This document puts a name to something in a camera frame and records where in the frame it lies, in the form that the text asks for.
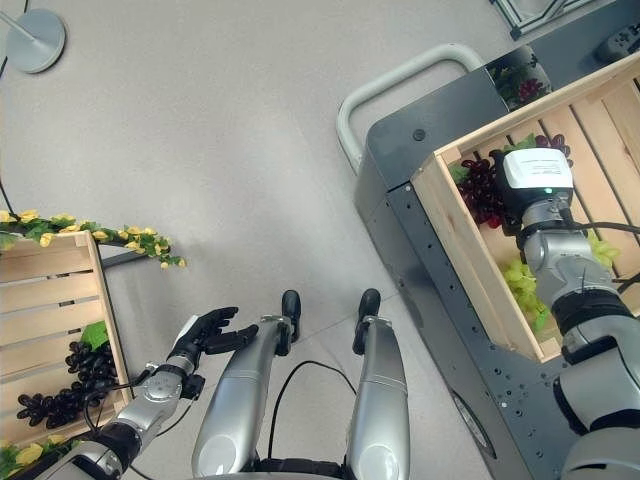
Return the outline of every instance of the metal frame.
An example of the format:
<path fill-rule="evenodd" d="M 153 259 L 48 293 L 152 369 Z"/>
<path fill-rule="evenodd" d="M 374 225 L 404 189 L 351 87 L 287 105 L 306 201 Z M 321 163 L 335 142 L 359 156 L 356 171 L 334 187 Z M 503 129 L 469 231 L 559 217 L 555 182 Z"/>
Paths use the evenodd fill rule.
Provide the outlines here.
<path fill-rule="evenodd" d="M 511 37 L 517 40 L 522 35 L 546 25 L 555 18 L 564 15 L 576 8 L 580 8 L 593 0 L 551 0 L 547 8 L 540 14 L 524 19 L 518 7 L 512 0 L 489 0 L 494 3 L 502 12 L 502 15 L 511 26 Z"/>

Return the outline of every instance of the wooden crate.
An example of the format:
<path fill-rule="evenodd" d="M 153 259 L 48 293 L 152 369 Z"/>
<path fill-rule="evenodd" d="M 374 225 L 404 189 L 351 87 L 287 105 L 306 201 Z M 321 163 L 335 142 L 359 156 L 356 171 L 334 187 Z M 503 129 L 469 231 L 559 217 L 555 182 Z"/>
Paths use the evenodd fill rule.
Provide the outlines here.
<path fill-rule="evenodd" d="M 476 226 L 448 171 L 448 165 L 518 142 L 529 133 L 564 134 L 579 222 L 640 225 L 640 54 L 627 57 L 574 82 L 435 151 L 412 177 L 416 193 L 491 340 L 537 360 L 560 354 L 554 319 L 534 335 L 504 281 L 501 269 L 518 258 L 514 237 Z M 600 230 L 597 235 L 621 250 L 614 274 L 640 271 L 635 235 Z M 640 286 L 622 296 L 640 313 Z"/>
<path fill-rule="evenodd" d="M 118 382 L 127 382 L 120 342 L 107 295 L 98 250 L 89 232 L 57 235 L 42 248 L 19 240 L 0 256 L 0 436 L 18 445 L 44 441 L 53 433 L 71 436 L 87 429 L 75 423 L 47 430 L 18 420 L 18 395 L 55 395 L 77 380 L 67 372 L 69 342 L 85 325 L 104 320 Z M 102 419 L 130 400 L 127 389 L 107 398 Z"/>

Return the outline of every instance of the green grapes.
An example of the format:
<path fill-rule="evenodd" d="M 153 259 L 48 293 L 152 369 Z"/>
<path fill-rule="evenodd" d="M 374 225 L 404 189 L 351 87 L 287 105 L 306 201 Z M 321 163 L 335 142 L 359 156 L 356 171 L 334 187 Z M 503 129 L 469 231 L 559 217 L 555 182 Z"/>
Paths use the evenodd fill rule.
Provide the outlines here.
<path fill-rule="evenodd" d="M 529 265 L 522 263 L 520 259 L 513 260 L 503 276 L 522 313 L 529 319 L 533 318 L 530 323 L 533 331 L 542 330 L 550 312 L 536 295 L 536 277 L 531 273 Z"/>
<path fill-rule="evenodd" d="M 587 240 L 595 259 L 611 269 L 620 250 L 606 240 L 599 240 L 593 230 L 589 230 Z M 536 277 L 531 273 L 529 265 L 523 264 L 520 259 L 513 260 L 502 275 L 522 313 L 530 320 L 532 330 L 542 330 L 551 312 L 536 295 Z"/>

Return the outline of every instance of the black wheel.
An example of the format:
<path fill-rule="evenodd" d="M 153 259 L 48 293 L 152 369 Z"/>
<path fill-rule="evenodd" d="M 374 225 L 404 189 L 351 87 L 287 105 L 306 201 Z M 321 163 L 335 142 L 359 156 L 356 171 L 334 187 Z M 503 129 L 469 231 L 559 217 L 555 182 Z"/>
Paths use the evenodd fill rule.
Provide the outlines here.
<path fill-rule="evenodd" d="M 364 317 L 378 315 L 380 310 L 380 292 L 375 288 L 369 288 L 362 294 L 360 306 L 358 307 L 358 323 L 356 324 L 356 334 L 353 339 L 353 353 L 356 355 L 364 354 L 365 335 L 369 327 L 368 323 L 364 323 Z"/>
<path fill-rule="evenodd" d="M 287 290 L 282 294 L 282 316 L 291 319 L 291 326 L 293 327 L 292 342 L 300 338 L 300 315 L 302 315 L 300 294 L 295 290 Z"/>

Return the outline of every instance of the white lamp base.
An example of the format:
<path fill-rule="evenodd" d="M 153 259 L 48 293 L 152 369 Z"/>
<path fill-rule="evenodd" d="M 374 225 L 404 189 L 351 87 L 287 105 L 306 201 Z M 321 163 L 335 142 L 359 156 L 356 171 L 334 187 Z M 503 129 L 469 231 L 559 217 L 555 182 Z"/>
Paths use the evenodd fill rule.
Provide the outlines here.
<path fill-rule="evenodd" d="M 66 33 L 58 16 L 49 10 L 29 10 L 17 22 L 35 40 L 30 40 L 15 29 L 7 35 L 7 61 L 25 73 L 38 73 L 53 65 L 64 47 Z"/>

